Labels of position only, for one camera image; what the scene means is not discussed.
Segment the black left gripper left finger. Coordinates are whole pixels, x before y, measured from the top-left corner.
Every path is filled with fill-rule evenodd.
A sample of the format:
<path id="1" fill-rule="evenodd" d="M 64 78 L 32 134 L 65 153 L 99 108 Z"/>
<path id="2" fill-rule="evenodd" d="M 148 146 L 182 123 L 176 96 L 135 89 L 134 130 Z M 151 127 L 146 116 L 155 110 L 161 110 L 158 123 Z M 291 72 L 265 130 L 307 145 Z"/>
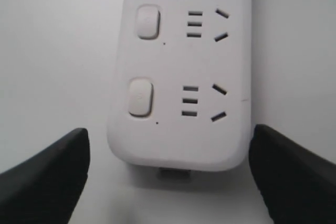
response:
<path id="1" fill-rule="evenodd" d="M 88 130 L 76 128 L 1 173 L 1 223 L 69 223 L 88 179 Z"/>

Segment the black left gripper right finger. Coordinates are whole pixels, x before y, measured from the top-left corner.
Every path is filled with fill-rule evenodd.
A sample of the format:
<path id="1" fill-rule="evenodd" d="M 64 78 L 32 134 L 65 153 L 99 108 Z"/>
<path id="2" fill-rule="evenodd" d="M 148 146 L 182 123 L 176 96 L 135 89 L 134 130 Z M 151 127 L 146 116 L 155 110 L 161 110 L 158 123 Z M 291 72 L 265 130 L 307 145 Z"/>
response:
<path id="1" fill-rule="evenodd" d="M 251 174 L 273 223 L 335 223 L 335 164 L 257 124 Z"/>

